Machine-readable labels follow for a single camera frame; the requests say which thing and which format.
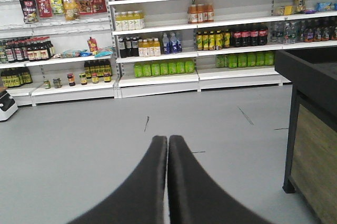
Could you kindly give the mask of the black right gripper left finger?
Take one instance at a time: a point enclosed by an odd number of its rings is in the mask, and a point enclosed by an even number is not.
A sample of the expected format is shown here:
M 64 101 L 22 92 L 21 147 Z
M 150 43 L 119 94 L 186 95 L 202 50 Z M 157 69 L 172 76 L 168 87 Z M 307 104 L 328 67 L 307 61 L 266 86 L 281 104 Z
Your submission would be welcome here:
M 166 162 L 167 138 L 154 136 L 124 182 L 70 223 L 164 223 Z

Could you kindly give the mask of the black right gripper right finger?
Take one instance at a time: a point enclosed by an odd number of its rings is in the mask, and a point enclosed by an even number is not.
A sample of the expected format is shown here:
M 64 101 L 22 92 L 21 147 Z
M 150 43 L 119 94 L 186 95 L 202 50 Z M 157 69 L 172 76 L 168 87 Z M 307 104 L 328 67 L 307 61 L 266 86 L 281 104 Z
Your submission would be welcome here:
M 168 205 L 171 223 L 267 223 L 204 170 L 184 138 L 171 135 L 168 149 Z

